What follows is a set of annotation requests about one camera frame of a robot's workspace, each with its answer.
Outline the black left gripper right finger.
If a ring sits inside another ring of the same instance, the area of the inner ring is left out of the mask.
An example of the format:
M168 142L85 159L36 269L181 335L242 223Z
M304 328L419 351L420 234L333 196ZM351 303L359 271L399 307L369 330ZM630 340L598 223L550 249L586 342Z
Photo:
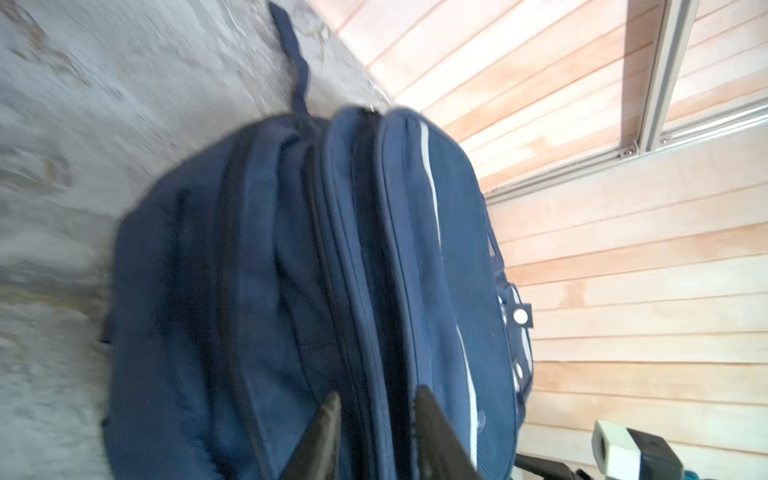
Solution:
M414 400L419 476L423 480L480 480L432 391L419 385Z

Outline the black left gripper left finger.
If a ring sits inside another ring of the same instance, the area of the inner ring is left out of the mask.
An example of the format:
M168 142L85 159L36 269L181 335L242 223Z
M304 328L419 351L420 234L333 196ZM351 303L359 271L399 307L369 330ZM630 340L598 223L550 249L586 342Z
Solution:
M304 431L279 479L337 479L341 423L341 399L336 391L332 391Z

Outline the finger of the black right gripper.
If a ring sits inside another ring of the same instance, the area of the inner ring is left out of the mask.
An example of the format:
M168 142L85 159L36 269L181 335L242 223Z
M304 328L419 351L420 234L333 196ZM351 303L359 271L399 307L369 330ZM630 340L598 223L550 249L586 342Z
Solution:
M518 454L515 466L545 480L591 480L582 469L571 470L565 463Z

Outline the navy blue student backpack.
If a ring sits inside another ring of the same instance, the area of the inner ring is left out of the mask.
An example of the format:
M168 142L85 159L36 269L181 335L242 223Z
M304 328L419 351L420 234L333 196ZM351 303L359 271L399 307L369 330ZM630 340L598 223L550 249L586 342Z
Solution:
M532 312L465 151L407 108L247 125L157 181L116 238L105 450L117 479L276 479L336 393L342 479L419 475L435 396L485 479L513 472Z

